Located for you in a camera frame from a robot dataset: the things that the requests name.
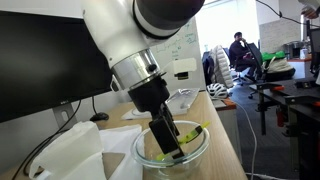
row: computer mouse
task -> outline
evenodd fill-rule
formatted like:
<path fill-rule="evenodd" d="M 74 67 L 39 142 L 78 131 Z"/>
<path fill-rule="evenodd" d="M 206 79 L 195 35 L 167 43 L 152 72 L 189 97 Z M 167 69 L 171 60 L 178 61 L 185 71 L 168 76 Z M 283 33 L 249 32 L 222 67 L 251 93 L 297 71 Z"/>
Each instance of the computer mouse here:
<path fill-rule="evenodd" d="M 108 120 L 109 119 L 109 115 L 103 112 L 99 112 L 95 115 L 93 115 L 90 118 L 90 121 L 100 121 L 100 120 Z"/>

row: monitor stand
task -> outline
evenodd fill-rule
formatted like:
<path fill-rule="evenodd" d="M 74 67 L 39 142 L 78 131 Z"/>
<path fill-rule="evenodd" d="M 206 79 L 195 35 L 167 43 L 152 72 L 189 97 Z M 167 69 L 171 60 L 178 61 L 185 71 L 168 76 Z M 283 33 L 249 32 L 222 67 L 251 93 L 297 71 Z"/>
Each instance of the monitor stand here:
<path fill-rule="evenodd" d="M 59 128 L 61 128 L 68 121 L 68 119 L 74 114 L 71 103 L 52 108 L 52 110 L 53 110 L 54 116 L 56 117 L 56 121 L 58 123 Z M 76 116 L 73 116 L 70 122 L 62 130 L 70 129 L 77 123 L 78 121 Z"/>

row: glass bowl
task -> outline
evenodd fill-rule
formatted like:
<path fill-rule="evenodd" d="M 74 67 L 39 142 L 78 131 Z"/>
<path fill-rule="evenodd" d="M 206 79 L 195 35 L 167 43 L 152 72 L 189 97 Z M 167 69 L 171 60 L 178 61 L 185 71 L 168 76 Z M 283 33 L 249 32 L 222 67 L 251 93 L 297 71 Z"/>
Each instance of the glass bowl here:
<path fill-rule="evenodd" d="M 180 135 L 178 139 L 184 137 L 200 124 L 192 121 L 175 120 Z M 210 135 L 206 128 L 193 141 L 181 146 L 184 156 L 172 159 L 167 156 L 162 160 L 156 160 L 162 153 L 150 128 L 141 132 L 131 146 L 133 158 L 149 173 L 153 179 L 182 179 L 188 178 L 190 174 L 199 166 L 202 155 L 209 145 Z"/>

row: whiteboard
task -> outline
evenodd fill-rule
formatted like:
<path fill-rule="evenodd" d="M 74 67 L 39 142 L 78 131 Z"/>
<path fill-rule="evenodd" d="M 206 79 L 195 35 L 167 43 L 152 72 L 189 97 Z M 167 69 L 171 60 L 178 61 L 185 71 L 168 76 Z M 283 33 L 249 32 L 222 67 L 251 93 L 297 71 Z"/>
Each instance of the whiteboard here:
<path fill-rule="evenodd" d="M 173 74 L 168 73 L 163 76 L 167 81 L 169 91 L 180 88 L 206 89 L 195 18 L 192 18 L 186 25 L 181 27 L 179 32 L 168 41 L 151 47 L 151 52 L 160 68 L 163 68 L 173 60 L 185 58 L 195 58 L 197 60 L 197 70 L 189 72 L 189 79 L 178 80 Z"/>

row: bicycle helmet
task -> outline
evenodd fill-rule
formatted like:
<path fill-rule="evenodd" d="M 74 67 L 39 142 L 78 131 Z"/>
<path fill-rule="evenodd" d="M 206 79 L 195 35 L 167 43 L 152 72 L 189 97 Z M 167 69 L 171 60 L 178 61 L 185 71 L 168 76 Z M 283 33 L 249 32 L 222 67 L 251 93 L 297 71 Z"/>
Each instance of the bicycle helmet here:
<path fill-rule="evenodd" d="M 211 99 L 225 99 L 228 97 L 227 88 L 223 84 L 210 84 L 207 86 Z"/>

